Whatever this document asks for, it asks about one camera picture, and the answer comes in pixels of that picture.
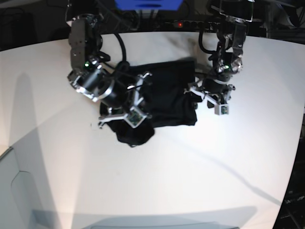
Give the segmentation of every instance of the black cloth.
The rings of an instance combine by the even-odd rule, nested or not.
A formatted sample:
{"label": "black cloth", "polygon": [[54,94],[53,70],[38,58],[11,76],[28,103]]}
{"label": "black cloth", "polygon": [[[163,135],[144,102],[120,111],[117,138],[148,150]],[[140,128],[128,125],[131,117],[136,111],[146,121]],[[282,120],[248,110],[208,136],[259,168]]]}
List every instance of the black cloth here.
{"label": "black cloth", "polygon": [[[154,128],[162,126],[195,125],[197,116],[196,103],[201,97],[193,93],[184,93],[188,83],[195,81],[194,61],[176,61],[130,67],[128,74],[138,75],[145,71],[152,73],[140,92],[146,103],[144,109],[152,115],[138,128],[131,128],[125,121],[112,121],[107,125],[117,134],[122,143],[139,146],[146,143],[153,135]],[[106,112],[101,104],[101,115]]]}

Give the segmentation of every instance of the blue object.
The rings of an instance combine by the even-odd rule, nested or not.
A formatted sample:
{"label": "blue object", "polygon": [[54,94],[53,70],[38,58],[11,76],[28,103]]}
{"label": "blue object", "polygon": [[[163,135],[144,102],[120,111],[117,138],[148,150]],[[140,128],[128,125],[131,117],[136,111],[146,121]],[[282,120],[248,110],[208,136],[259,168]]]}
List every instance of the blue object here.
{"label": "blue object", "polygon": [[121,10],[178,10],[183,0],[115,0]]}

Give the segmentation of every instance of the white tabletop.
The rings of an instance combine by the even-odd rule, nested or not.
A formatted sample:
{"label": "white tabletop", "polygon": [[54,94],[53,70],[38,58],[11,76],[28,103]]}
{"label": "white tabletop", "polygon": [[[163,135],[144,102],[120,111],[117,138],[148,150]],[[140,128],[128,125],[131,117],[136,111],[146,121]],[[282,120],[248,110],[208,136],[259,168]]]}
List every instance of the white tabletop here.
{"label": "white tabletop", "polygon": [[[102,50],[121,49],[105,35]],[[123,34],[132,65],[198,51],[196,33]],[[214,34],[204,35],[215,49]],[[98,104],[68,84],[67,40],[0,52],[2,142],[30,172],[53,228],[166,226],[271,229],[295,159],[305,104],[305,46],[247,37],[234,76],[230,115],[199,104],[196,126],[157,128],[130,148],[109,129],[92,130]]]}

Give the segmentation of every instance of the white table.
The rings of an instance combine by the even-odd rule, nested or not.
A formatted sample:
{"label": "white table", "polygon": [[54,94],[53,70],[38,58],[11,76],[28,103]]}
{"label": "white table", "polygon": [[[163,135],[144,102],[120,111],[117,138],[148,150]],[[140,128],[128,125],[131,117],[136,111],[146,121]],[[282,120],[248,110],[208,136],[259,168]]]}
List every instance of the white table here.
{"label": "white table", "polygon": [[[103,38],[102,50],[120,61],[116,38]],[[132,65],[207,58],[196,33],[122,38]],[[204,40],[216,48],[213,34]],[[14,147],[20,170],[33,175],[36,211],[53,228],[272,228],[301,130],[305,46],[248,37],[230,115],[216,116],[204,102],[196,126],[158,128],[136,148],[117,142],[109,128],[92,130],[98,104],[68,84],[69,55],[66,40],[0,52],[0,136]]]}

